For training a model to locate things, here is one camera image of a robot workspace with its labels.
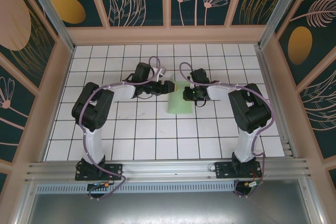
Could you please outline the wide aluminium profile beam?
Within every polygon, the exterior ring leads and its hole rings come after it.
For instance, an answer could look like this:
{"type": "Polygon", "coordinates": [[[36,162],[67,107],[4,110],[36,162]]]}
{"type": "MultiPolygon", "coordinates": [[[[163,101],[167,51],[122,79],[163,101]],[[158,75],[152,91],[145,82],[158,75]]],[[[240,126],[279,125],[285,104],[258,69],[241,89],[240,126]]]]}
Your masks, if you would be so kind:
{"type": "MultiPolygon", "coordinates": [[[[215,159],[121,161],[127,182],[191,182],[215,180],[215,159]]],[[[24,180],[31,183],[74,183],[76,161],[30,163],[24,180]]],[[[312,175],[304,158],[267,158],[265,180],[299,179],[312,175]]]]}

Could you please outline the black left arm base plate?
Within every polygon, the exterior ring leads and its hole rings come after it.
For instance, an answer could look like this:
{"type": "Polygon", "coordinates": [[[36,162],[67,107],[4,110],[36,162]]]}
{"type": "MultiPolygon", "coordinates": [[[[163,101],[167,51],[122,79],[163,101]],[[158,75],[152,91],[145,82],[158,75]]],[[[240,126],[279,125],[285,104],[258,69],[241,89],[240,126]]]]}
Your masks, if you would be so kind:
{"type": "MultiPolygon", "coordinates": [[[[105,164],[105,170],[122,175],[122,164],[105,164]]],[[[78,163],[76,165],[75,181],[121,180],[120,176],[111,175],[92,164],[78,163]]]]}

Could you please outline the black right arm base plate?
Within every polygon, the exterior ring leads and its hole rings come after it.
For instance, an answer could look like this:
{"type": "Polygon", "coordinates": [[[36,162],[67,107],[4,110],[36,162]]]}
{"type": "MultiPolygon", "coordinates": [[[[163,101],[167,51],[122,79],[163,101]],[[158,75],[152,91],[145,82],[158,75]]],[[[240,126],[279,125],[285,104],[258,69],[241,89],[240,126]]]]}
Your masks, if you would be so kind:
{"type": "Polygon", "coordinates": [[[234,162],[216,162],[215,163],[216,178],[248,178],[252,179],[262,176],[261,166],[258,161],[252,163],[234,163],[234,162]]]}

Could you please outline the grey metal sheet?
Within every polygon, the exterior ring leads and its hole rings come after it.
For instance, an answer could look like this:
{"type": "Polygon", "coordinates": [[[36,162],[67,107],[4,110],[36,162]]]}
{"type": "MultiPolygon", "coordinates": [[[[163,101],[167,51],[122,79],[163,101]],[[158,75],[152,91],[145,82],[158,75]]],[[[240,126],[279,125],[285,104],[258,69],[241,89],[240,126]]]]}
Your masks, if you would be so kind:
{"type": "Polygon", "coordinates": [[[38,195],[28,224],[315,224],[301,197],[233,193],[38,195]]]}

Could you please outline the light green paper sheet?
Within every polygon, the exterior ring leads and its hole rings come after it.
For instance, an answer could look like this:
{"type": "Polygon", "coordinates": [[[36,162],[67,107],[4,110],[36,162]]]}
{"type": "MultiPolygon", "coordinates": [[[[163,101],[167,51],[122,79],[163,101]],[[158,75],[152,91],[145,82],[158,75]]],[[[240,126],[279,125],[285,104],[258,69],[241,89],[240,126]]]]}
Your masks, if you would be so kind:
{"type": "Polygon", "coordinates": [[[193,104],[191,101],[183,99],[183,91],[190,84],[187,81],[175,81],[174,76],[170,76],[170,81],[176,84],[178,90],[168,94],[167,113],[168,114],[191,114],[193,112],[193,104]]]}

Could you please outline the small circuit board with connector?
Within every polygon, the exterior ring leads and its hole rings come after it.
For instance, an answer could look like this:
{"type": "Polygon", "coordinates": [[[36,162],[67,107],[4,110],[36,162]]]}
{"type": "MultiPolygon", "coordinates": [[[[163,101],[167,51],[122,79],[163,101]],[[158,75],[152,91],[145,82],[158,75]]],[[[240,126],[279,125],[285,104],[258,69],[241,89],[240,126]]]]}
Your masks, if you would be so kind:
{"type": "Polygon", "coordinates": [[[253,181],[236,180],[234,183],[234,193],[238,197],[247,197],[262,183],[263,181],[261,179],[253,181]]]}
{"type": "Polygon", "coordinates": [[[114,182],[101,182],[87,185],[87,192],[89,191],[107,191],[110,186],[114,185],[114,182]]]}

